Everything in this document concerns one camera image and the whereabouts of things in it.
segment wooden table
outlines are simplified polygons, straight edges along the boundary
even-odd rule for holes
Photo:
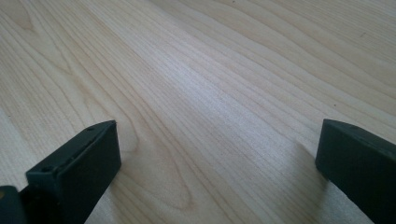
[[[87,126],[122,168],[87,223],[371,223],[322,120],[396,142],[393,0],[0,0],[0,184]]]

